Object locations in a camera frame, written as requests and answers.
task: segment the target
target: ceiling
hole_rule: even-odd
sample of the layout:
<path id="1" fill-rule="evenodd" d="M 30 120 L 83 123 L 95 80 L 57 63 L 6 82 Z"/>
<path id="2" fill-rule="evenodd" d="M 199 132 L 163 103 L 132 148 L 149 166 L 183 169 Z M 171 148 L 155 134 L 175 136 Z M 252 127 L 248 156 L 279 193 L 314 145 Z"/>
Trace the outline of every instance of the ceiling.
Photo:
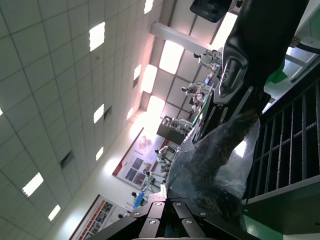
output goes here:
<path id="1" fill-rule="evenodd" d="M 150 60 L 153 22 L 162 0 L 0 1 L 0 235 L 40 240 L 96 167 L 96 154 L 127 125 L 140 105 Z M 90 52 L 89 30 L 105 22 L 104 43 Z M 107 117 L 95 124 L 104 104 Z M 62 170 L 60 161 L 73 159 Z M 30 196 L 22 188 L 38 173 Z"/>

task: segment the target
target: green surface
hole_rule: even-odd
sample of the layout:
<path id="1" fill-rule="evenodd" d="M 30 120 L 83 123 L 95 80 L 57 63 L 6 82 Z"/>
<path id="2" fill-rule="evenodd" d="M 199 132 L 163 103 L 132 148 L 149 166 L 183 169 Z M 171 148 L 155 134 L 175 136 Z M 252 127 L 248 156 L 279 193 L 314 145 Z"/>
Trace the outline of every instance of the green surface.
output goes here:
<path id="1" fill-rule="evenodd" d="M 248 216 L 244 216 L 244 221 L 246 225 L 246 231 L 257 237 L 261 240 L 283 240 L 284 236 L 275 231 L 272 230 L 270 227 L 267 227 L 263 224 L 261 224 L 258 221 L 253 220 L 252 218 Z"/>

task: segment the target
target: black metal frame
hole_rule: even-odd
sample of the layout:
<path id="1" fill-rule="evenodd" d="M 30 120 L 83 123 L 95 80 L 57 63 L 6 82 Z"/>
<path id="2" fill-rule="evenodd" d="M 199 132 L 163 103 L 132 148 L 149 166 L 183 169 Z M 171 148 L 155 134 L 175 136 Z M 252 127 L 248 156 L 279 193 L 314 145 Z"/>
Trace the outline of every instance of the black metal frame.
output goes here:
<path id="1" fill-rule="evenodd" d="M 90 240 L 133 239 L 257 240 L 242 229 L 192 205 L 186 195 L 161 191 L 150 194 L 146 205 L 98 232 Z"/>

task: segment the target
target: worker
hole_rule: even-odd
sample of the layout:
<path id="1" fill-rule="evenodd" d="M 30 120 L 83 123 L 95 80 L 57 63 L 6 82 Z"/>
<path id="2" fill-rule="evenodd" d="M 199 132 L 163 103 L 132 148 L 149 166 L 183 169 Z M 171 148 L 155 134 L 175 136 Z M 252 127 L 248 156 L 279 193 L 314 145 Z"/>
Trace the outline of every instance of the worker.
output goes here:
<path id="1" fill-rule="evenodd" d="M 156 181 L 155 176 L 158 176 L 160 178 L 165 178 L 165 174 L 159 174 L 159 173 L 155 173 L 153 171 L 147 171 L 145 174 L 147 176 L 146 180 L 147 180 L 147 182 L 149 184 L 154 184 L 155 183 L 155 181 Z"/>
<path id="2" fill-rule="evenodd" d="M 206 69 L 212 69 L 216 63 L 222 63 L 222 54 L 216 50 L 205 50 L 201 55 L 193 54 L 193 56 L 199 59 L 199 64 L 204 66 Z"/>

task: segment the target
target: ceiling tile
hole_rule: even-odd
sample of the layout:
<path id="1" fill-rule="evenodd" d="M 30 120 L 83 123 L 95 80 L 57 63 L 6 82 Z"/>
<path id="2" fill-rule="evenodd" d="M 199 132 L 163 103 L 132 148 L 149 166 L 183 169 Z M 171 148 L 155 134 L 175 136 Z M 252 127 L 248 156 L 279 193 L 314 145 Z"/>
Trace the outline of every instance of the ceiling tile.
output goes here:
<path id="1" fill-rule="evenodd" d="M 76 83 L 76 72 L 75 67 L 72 66 L 61 75 L 56 77 L 56 83 L 58 84 L 58 89 L 60 95 L 63 95 L 66 91 L 72 88 Z"/>
<path id="2" fill-rule="evenodd" d="M 89 28 L 105 21 L 105 0 L 90 0 L 89 1 Z"/>
<path id="3" fill-rule="evenodd" d="M 53 17 L 67 10 L 66 0 L 39 0 L 39 6 L 42 13 L 42 18 Z"/>
<path id="4" fill-rule="evenodd" d="M 44 21 L 44 27 L 51 51 L 71 40 L 69 19 L 66 12 Z"/>
<path id="5" fill-rule="evenodd" d="M 48 54 L 27 66 L 25 73 L 33 92 L 41 88 L 55 77 L 50 55 Z"/>
<path id="6" fill-rule="evenodd" d="M 72 39 L 89 31 L 88 4 L 72 9 L 69 16 Z"/>
<path id="7" fill-rule="evenodd" d="M 85 55 L 90 53 L 89 32 L 76 37 L 72 40 L 74 60 L 77 62 Z"/>
<path id="8" fill-rule="evenodd" d="M 21 69 L 18 54 L 11 38 L 0 39 L 0 80 Z"/>
<path id="9" fill-rule="evenodd" d="M 47 128 L 51 140 L 55 139 L 66 129 L 65 117 L 62 115 L 51 126 Z"/>
<path id="10" fill-rule="evenodd" d="M 8 178 L 15 179 L 21 174 L 24 169 L 32 163 L 29 154 L 23 150 L 18 154 L 10 163 L 3 168 L 3 173 L 8 176 Z"/>
<path id="11" fill-rule="evenodd" d="M 29 146 L 26 147 L 33 159 L 37 158 L 49 145 L 50 140 L 48 134 L 44 132 Z"/>
<path id="12" fill-rule="evenodd" d="M 4 36 L 8 35 L 8 29 L 7 26 L 5 24 L 5 20 L 2 17 L 2 14 L 0 13 L 0 38 L 3 38 Z"/>
<path id="13" fill-rule="evenodd" d="M 22 70 L 1 81 L 0 104 L 2 111 L 12 108 L 30 94 L 29 84 Z"/>
<path id="14" fill-rule="evenodd" d="M 38 108 L 32 96 L 27 97 L 6 113 L 16 131 L 20 130 L 38 114 Z"/>
<path id="15" fill-rule="evenodd" d="M 25 146 L 31 144 L 36 138 L 45 132 L 45 126 L 42 122 L 40 115 L 35 117 L 31 122 L 25 125 L 18 135 Z"/>
<path id="16" fill-rule="evenodd" d="M 198 58 L 194 58 L 193 52 L 185 50 L 177 70 L 177 76 L 192 82 L 199 67 Z"/>
<path id="17" fill-rule="evenodd" d="M 49 127 L 63 114 L 60 99 L 56 100 L 47 109 L 41 112 L 44 125 Z"/>
<path id="18" fill-rule="evenodd" d="M 78 83 L 79 97 L 81 98 L 86 92 L 91 90 L 91 88 L 92 88 L 91 75 L 88 74 L 84 79 L 82 79 Z"/>
<path id="19" fill-rule="evenodd" d="M 12 35 L 24 66 L 49 53 L 43 24 L 37 24 Z"/>
<path id="20" fill-rule="evenodd" d="M 45 110 L 59 98 L 56 80 L 53 79 L 34 93 L 40 111 Z"/>
<path id="21" fill-rule="evenodd" d="M 118 13 L 118 1 L 105 0 L 105 19 L 108 20 Z"/>
<path id="22" fill-rule="evenodd" d="M 55 74 L 59 75 L 74 63 L 71 42 L 54 50 L 51 56 Z"/>
<path id="23" fill-rule="evenodd" d="M 14 129 L 7 118 L 4 115 L 0 116 L 0 145 L 13 134 L 15 134 Z"/>
<path id="24" fill-rule="evenodd" d="M 37 0 L 2 0 L 0 6 L 11 33 L 41 21 Z"/>
<path id="25" fill-rule="evenodd" d="M 75 64 L 76 77 L 80 81 L 91 71 L 90 55 L 88 54 Z"/>
<path id="26" fill-rule="evenodd" d="M 165 100 L 173 79 L 174 76 L 172 74 L 158 69 L 152 89 L 152 95 Z"/>
<path id="27" fill-rule="evenodd" d="M 168 116 L 170 118 L 176 118 L 179 112 L 179 108 L 172 106 L 169 103 L 166 103 L 164 105 L 161 118 L 164 118 L 165 116 Z"/>
<path id="28" fill-rule="evenodd" d="M 69 108 L 69 110 L 64 113 L 64 115 L 66 124 L 69 126 L 80 115 L 79 103 L 76 102 L 71 108 Z"/>
<path id="29" fill-rule="evenodd" d="M 66 112 L 78 101 L 77 86 L 74 86 L 61 97 L 62 108 Z"/>
<path id="30" fill-rule="evenodd" d="M 181 87 L 189 87 L 189 83 L 186 81 L 181 80 L 180 78 L 176 77 L 172 84 L 169 96 L 167 101 L 171 104 L 174 104 L 178 107 L 181 107 L 185 98 L 186 94 L 181 91 Z"/>

